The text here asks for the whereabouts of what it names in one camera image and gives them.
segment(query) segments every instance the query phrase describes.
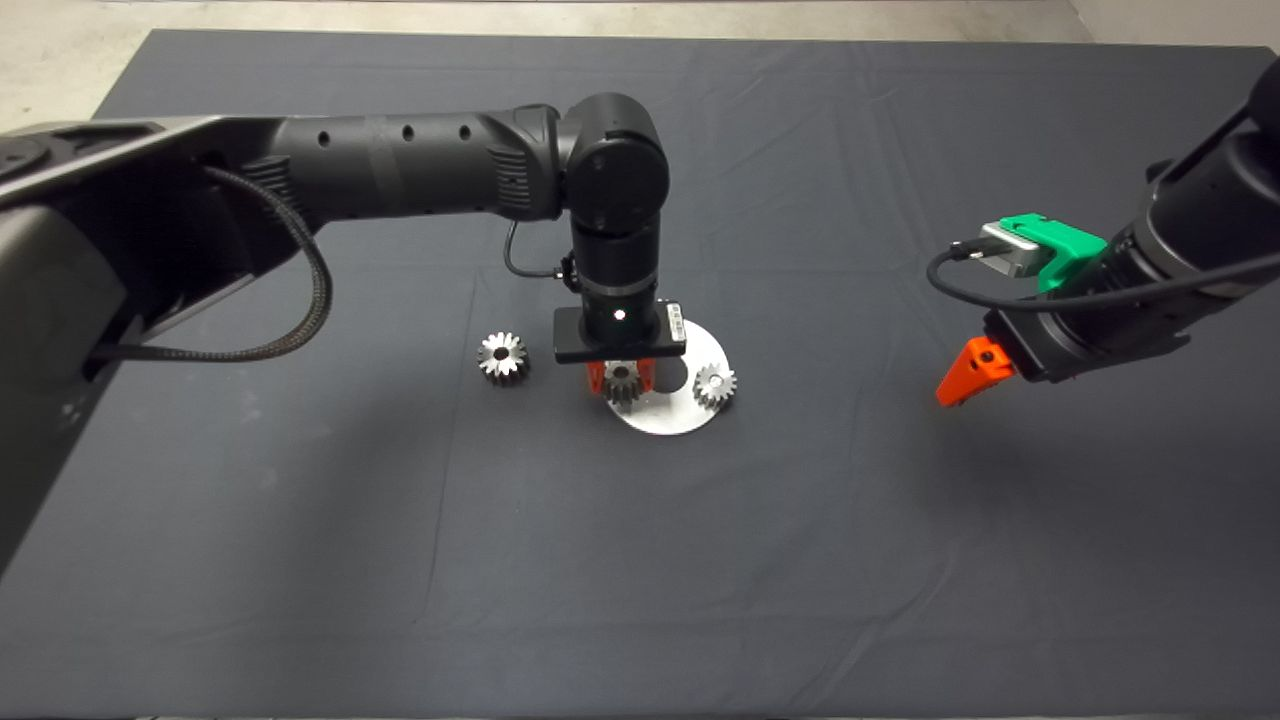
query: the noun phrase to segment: dark gray tablecloth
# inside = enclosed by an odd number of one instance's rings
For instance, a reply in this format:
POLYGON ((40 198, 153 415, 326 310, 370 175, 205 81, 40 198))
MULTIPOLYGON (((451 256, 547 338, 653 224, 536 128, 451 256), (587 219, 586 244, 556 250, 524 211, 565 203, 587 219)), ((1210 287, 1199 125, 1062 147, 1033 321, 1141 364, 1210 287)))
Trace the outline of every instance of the dark gray tablecloth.
MULTIPOLYGON (((662 292, 741 395, 635 433, 553 365, 571 297, 502 269, 499 220, 328 228, 314 345, 122 369, 0 584, 0 715, 1280 708, 1280 288, 1174 356, 942 410, 980 311, 923 278, 1001 215, 1119 229, 1270 56, 154 33, 102 117, 639 97, 662 292), (535 372, 497 391, 472 354, 506 328, 535 372)), ((306 299, 294 263, 166 341, 306 299)))

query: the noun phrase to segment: gear hole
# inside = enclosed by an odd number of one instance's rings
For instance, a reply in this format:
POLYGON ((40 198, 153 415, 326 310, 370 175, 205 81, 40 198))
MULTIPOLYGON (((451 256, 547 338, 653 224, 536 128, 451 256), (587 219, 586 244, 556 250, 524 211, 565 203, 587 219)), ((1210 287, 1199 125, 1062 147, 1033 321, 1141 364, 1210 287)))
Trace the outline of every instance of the gear hole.
POLYGON ((653 375, 653 389, 671 395, 685 387, 689 380, 689 368, 680 357, 658 357, 653 375))

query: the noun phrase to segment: silver gear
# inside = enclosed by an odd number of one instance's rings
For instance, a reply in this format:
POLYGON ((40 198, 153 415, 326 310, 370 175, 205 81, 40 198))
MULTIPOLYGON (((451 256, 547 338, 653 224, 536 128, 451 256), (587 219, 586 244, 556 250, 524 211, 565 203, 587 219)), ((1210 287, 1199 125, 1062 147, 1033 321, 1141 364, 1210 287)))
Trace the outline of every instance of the silver gear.
POLYGON ((694 378, 694 397, 708 410, 723 407, 737 392, 737 375, 718 364, 698 370, 694 378))
POLYGON ((613 405, 626 407, 644 392, 640 366, 635 360, 605 360, 600 395, 613 405))
POLYGON ((484 338, 476 351, 476 365, 495 386, 518 383, 529 374, 529 350, 520 336, 497 332, 484 338))

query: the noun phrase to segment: concrete floor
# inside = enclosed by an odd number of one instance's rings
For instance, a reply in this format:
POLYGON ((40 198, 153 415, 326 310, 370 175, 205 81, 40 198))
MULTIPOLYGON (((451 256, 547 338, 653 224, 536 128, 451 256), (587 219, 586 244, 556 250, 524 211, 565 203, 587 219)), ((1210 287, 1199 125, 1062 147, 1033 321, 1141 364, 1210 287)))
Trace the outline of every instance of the concrete floor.
POLYGON ((291 3, 0 0, 0 132, 87 118, 151 28, 1091 42, 1068 0, 291 3))

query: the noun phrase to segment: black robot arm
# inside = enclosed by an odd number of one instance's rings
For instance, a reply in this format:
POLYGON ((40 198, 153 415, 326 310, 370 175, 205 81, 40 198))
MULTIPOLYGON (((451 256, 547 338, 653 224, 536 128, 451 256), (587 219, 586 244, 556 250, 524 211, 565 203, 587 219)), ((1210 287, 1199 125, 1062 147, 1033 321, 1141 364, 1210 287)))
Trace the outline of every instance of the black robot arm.
MULTIPOLYGON (((581 301, 554 315, 557 359, 681 354, 684 337, 654 300, 668 187, 653 120, 614 94, 563 118, 548 106, 150 118, 0 136, 0 571, 110 380, 104 359, 164 359, 137 343, 300 250, 323 288, 328 273, 307 247, 329 222, 568 210, 562 268, 581 301)), ((293 337, 305 342, 326 309, 326 297, 314 301, 293 337)), ((269 345, 278 355, 301 342, 269 345)), ((270 355, 174 359, 209 356, 270 355)))
POLYGON ((557 314, 562 361, 673 355, 660 331, 659 210, 669 188, 653 120, 635 100, 591 96, 563 118, 545 105, 502 113, 291 118, 265 158, 288 165, 317 225, 351 218, 494 213, 571 217, 570 284, 557 314))
POLYGON ((986 241, 936 259, 931 281, 989 307, 987 337, 1028 380, 1181 347, 1190 324, 1280 277, 1280 60, 1238 111, 1187 156, 1153 165, 1147 181, 1138 217, 1042 297, 1002 301, 940 278, 943 261, 982 256, 986 241))

